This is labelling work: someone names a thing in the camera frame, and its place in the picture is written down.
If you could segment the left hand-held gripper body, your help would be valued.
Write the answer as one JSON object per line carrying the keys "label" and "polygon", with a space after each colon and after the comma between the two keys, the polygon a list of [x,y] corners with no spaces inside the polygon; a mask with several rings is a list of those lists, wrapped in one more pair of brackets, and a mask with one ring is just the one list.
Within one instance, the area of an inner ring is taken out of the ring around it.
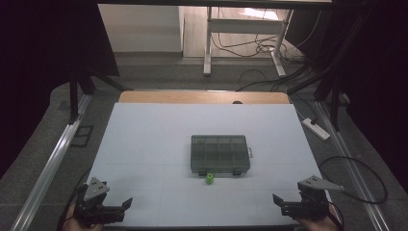
{"label": "left hand-held gripper body", "polygon": [[103,201],[109,191],[106,182],[101,182],[92,177],[88,184],[84,185],[79,191],[75,203],[74,217],[82,225],[93,225],[97,223],[107,223],[112,214],[111,211],[103,205]]}

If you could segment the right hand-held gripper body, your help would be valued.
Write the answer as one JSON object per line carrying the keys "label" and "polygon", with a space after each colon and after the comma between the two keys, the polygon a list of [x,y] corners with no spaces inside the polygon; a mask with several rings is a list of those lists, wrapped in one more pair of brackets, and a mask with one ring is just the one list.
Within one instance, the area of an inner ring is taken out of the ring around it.
{"label": "right hand-held gripper body", "polygon": [[343,191],[344,187],[313,175],[297,183],[301,196],[296,218],[320,220],[329,212],[327,190]]}

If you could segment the grey transparent compartment box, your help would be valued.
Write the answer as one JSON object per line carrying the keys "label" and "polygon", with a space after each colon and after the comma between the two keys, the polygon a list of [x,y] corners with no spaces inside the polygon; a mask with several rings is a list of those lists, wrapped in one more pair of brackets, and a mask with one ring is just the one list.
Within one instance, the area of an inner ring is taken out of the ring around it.
{"label": "grey transparent compartment box", "polygon": [[249,149],[244,135],[192,135],[191,172],[242,175],[250,170]]}

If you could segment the person's right hand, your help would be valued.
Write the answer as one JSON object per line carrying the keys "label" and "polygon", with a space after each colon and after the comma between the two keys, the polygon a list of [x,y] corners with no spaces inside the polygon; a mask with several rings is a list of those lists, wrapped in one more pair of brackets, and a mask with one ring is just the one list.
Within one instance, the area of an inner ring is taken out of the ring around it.
{"label": "person's right hand", "polygon": [[341,231],[329,217],[318,221],[312,221],[305,218],[297,218],[296,221],[304,226],[308,231]]}

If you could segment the person's left hand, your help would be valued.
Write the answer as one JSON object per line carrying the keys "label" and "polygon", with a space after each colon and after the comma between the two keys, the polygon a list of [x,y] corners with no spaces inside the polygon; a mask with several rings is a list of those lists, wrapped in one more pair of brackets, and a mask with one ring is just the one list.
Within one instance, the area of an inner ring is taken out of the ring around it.
{"label": "person's left hand", "polygon": [[64,224],[62,228],[63,231],[102,231],[103,229],[102,224],[94,224],[91,227],[86,227],[83,224],[81,224],[73,216],[74,209],[75,209],[75,205],[71,204],[65,215]]}

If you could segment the dark floor socket cover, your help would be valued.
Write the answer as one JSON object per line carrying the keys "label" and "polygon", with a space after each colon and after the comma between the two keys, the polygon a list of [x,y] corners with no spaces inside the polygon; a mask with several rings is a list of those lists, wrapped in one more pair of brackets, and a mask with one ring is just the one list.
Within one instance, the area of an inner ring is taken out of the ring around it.
{"label": "dark floor socket cover", "polygon": [[94,126],[93,125],[84,125],[80,126],[72,141],[71,141],[71,146],[72,147],[78,147],[78,148],[85,148],[88,146],[92,131],[93,131]]}

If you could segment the white board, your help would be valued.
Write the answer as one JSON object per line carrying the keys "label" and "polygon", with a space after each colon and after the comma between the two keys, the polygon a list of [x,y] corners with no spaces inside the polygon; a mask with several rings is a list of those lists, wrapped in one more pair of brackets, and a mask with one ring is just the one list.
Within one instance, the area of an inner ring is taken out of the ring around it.
{"label": "white board", "polygon": [[[191,172],[191,137],[243,135],[250,169],[211,185]],[[133,201],[124,228],[288,225],[273,203],[300,198],[319,169],[291,104],[117,103],[91,175],[107,182],[106,204]]]}

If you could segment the white power strip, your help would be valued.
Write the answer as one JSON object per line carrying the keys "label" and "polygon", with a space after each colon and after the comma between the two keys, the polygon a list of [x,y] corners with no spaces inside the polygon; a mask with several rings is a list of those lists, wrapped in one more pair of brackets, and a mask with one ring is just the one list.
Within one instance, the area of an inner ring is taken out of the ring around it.
{"label": "white power strip", "polygon": [[321,140],[326,141],[330,138],[330,135],[323,130],[318,124],[313,124],[310,118],[305,118],[302,120],[302,124],[305,125],[309,130],[311,130],[316,136]]}

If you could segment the black metal stand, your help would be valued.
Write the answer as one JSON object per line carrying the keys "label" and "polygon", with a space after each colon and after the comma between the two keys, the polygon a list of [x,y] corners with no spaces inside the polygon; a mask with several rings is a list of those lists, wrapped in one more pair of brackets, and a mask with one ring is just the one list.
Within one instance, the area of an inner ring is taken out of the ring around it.
{"label": "black metal stand", "polygon": [[306,65],[314,77],[288,89],[288,94],[319,82],[317,101],[331,96],[330,122],[338,128],[341,66],[349,48],[367,21],[376,0],[330,0],[327,6],[295,9],[287,33],[288,41],[306,54]]}
{"label": "black metal stand", "polygon": [[78,88],[81,88],[85,95],[94,94],[96,87],[91,80],[95,76],[97,79],[108,84],[119,91],[127,91],[130,88],[124,87],[118,82],[114,81],[108,75],[102,74],[95,70],[83,71],[73,69],[69,76],[69,102],[70,102],[70,119],[68,124],[72,125],[79,119],[79,101]]}

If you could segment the wooden table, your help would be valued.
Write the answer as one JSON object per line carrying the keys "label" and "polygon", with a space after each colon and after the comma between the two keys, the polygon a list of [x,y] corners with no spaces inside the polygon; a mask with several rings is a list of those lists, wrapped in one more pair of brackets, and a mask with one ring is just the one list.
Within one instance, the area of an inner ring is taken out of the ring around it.
{"label": "wooden table", "polygon": [[205,91],[205,90],[127,90],[119,103],[170,104],[289,104],[283,92]]}

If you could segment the black curtain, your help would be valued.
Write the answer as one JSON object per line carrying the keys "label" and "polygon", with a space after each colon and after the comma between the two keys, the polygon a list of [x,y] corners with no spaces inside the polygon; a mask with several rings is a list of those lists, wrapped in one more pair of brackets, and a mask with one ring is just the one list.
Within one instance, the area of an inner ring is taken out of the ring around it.
{"label": "black curtain", "polygon": [[52,90],[118,69],[97,0],[0,0],[0,178],[36,130]]}
{"label": "black curtain", "polygon": [[348,114],[408,193],[408,0],[378,0],[341,73]]}

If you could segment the white cabinet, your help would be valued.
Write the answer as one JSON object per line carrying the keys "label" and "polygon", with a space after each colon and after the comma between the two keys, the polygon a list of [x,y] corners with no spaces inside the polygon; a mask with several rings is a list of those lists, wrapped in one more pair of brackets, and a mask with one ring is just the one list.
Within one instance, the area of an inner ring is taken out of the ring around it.
{"label": "white cabinet", "polygon": [[176,6],[99,4],[115,52],[183,51],[183,14]]}

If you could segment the aluminium rail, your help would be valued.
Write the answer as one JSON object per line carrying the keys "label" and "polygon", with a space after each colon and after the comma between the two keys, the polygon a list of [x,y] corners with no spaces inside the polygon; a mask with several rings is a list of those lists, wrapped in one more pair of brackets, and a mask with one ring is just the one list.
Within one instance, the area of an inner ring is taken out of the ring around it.
{"label": "aluminium rail", "polygon": [[80,102],[77,118],[72,122],[68,123],[64,131],[59,138],[56,146],[54,147],[46,165],[44,166],[36,184],[33,186],[30,194],[28,195],[22,209],[20,210],[18,216],[16,217],[13,226],[10,231],[28,231],[38,208],[48,191],[58,168],[64,158],[64,155],[71,144],[76,131],[81,124],[85,111],[91,100],[91,95],[85,94]]}
{"label": "aluminium rail", "polygon": [[331,140],[335,143],[338,152],[341,157],[345,159],[345,168],[350,176],[350,179],[353,183],[353,186],[360,196],[361,199],[364,199],[364,207],[369,215],[370,221],[373,224],[375,231],[391,231],[389,225],[387,224],[385,217],[378,204],[370,204],[369,201],[374,200],[374,194],[369,189],[368,184],[366,183],[363,174],[358,169],[355,161],[351,161],[351,153],[345,144],[345,141],[339,131],[335,129],[332,125],[329,112],[321,102],[315,103],[317,111],[319,112],[324,124],[331,136]]}

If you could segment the white desk frame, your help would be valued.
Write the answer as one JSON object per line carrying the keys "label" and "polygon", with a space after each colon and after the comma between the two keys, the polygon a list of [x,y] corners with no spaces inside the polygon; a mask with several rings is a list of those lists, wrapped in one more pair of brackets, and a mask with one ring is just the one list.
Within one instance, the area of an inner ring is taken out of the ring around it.
{"label": "white desk frame", "polygon": [[257,34],[257,35],[272,35],[277,36],[277,41],[272,50],[268,50],[272,57],[274,66],[279,77],[286,76],[286,72],[281,63],[280,48],[285,38],[288,25],[292,16],[292,10],[286,10],[285,16],[282,19],[221,19],[213,18],[212,7],[207,8],[207,31],[206,31],[206,46],[204,53],[204,69],[205,76],[211,75],[212,33],[222,34]]}

